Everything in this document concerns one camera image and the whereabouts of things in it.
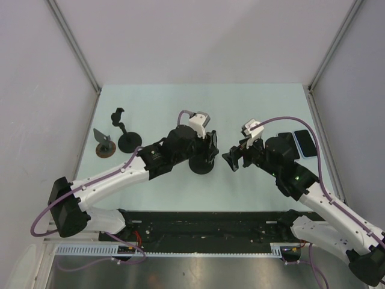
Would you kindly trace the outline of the black phone stand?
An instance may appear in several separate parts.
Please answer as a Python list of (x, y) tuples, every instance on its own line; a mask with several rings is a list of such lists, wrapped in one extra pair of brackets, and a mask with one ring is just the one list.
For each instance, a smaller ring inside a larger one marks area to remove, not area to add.
[(125, 110), (123, 108), (116, 108), (116, 111), (112, 113), (111, 120), (112, 125), (118, 127), (122, 131), (122, 135), (118, 140), (119, 149), (126, 154), (131, 154), (137, 147), (142, 145), (142, 138), (136, 132), (128, 132), (125, 124), (121, 122), (122, 113)]
[(214, 157), (208, 154), (199, 154), (189, 159), (188, 165), (192, 172), (198, 175), (206, 175), (214, 168)]

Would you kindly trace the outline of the blue-cased smartphone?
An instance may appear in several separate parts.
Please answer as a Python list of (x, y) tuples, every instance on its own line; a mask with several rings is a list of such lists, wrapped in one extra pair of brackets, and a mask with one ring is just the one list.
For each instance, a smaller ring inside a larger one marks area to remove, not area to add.
[(306, 129), (294, 131), (295, 139), (304, 158), (317, 156), (317, 150), (310, 132)]

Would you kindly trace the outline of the rusty round phone stand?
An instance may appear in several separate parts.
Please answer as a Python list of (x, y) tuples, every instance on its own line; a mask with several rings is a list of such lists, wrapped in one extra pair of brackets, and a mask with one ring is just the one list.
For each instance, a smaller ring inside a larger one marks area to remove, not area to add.
[(105, 135), (98, 129), (93, 129), (95, 140), (98, 142), (96, 146), (96, 155), (100, 158), (109, 158), (116, 151), (116, 144), (111, 140), (109, 135)]

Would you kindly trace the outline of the black smartphone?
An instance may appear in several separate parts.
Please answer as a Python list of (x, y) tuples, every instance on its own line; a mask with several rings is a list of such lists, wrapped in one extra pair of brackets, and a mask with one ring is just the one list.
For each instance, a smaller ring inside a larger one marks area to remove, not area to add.
[(208, 138), (208, 142), (207, 142), (208, 158), (212, 159), (212, 158), (215, 158), (216, 155), (219, 153), (219, 150), (217, 148), (217, 132), (216, 130), (213, 130), (211, 132), (208, 132), (206, 136)]

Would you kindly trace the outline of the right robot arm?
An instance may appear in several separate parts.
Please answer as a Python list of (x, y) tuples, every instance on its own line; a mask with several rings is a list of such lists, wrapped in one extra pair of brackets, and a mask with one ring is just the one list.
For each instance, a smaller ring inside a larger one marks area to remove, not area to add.
[(371, 224), (327, 191), (321, 179), (296, 162), (289, 143), (280, 137), (257, 139), (251, 146), (233, 146), (222, 155), (233, 171), (254, 164), (276, 180), (286, 197), (307, 206), (325, 221), (317, 225), (294, 211), (277, 227), (283, 241), (295, 237), (340, 258), (362, 282), (376, 287), (384, 279), (384, 230)]

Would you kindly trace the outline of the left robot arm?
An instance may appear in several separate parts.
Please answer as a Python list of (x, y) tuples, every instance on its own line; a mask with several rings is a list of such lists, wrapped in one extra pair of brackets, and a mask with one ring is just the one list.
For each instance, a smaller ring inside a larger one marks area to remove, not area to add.
[(113, 234), (121, 241), (129, 239), (133, 226), (127, 212), (96, 208), (96, 203), (128, 186), (169, 173), (184, 161), (194, 173), (207, 174), (218, 153), (216, 131), (200, 136), (191, 127), (179, 125), (160, 141), (138, 148), (119, 166), (83, 180), (57, 179), (48, 205), (59, 236), (67, 238), (90, 230)]

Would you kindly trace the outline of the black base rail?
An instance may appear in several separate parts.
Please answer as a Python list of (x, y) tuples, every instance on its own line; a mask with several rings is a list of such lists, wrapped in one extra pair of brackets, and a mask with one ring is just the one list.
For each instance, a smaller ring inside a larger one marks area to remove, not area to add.
[(270, 253), (272, 243), (297, 243), (289, 229), (295, 217), (314, 212), (124, 212), (129, 226), (118, 238), (136, 241), (147, 253)]

